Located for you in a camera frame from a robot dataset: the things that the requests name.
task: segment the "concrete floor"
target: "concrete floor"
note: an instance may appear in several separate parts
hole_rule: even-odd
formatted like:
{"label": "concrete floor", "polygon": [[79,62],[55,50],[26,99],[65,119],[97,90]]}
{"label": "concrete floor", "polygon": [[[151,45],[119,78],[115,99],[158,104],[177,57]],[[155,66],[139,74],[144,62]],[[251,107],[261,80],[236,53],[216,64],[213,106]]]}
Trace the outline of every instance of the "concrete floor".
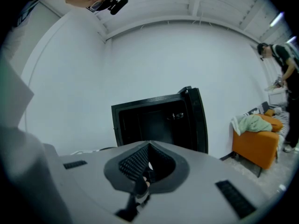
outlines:
{"label": "concrete floor", "polygon": [[294,167],[299,161],[299,145],[291,153],[280,152],[278,162],[273,162],[268,170],[263,170],[260,177],[257,174],[260,168],[251,161],[239,157],[239,159],[228,158],[224,163],[242,173],[248,179],[260,186],[261,190],[268,196],[273,197],[277,193],[284,191],[288,186],[290,178],[294,172]]}

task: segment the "black hair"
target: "black hair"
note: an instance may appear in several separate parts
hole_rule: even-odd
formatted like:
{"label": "black hair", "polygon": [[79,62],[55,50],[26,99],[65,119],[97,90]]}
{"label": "black hair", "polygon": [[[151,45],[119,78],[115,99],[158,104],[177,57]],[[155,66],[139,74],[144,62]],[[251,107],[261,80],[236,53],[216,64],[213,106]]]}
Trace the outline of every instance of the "black hair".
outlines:
{"label": "black hair", "polygon": [[269,45],[267,43],[259,43],[257,45],[257,52],[262,55],[263,47],[268,47]]}

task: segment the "black cabinet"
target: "black cabinet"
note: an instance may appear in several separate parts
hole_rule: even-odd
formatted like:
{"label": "black cabinet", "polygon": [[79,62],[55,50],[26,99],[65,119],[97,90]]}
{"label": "black cabinet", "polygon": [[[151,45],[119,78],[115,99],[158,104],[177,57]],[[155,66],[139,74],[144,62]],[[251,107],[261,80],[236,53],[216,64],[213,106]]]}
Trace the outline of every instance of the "black cabinet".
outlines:
{"label": "black cabinet", "polygon": [[118,146],[156,140],[208,153],[206,118],[198,88],[187,86],[174,95],[111,108]]}

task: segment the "white shoe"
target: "white shoe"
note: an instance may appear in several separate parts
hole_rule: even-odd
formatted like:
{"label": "white shoe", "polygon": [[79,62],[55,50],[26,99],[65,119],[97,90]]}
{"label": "white shoe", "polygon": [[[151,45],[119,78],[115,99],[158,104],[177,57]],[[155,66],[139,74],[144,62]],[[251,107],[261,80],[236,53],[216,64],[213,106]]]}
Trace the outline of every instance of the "white shoe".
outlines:
{"label": "white shoe", "polygon": [[290,145],[288,145],[288,146],[286,146],[286,147],[284,148],[284,151],[285,151],[286,153],[289,153],[289,152],[293,151],[294,149],[295,149],[294,147],[291,147]]}

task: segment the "ceiling light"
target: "ceiling light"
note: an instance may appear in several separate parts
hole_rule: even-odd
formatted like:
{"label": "ceiling light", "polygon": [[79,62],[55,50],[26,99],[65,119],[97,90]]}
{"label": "ceiling light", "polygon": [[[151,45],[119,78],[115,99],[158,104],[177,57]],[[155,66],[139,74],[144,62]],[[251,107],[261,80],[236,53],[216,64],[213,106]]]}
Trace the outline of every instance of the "ceiling light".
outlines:
{"label": "ceiling light", "polygon": [[287,43],[291,43],[292,41],[294,41],[297,37],[293,36],[290,40],[287,41]]}
{"label": "ceiling light", "polygon": [[284,14],[285,14],[284,12],[281,12],[280,14],[278,14],[278,16],[276,18],[274,18],[274,20],[270,23],[270,27],[275,26],[275,24],[278,23],[279,20],[283,18]]}

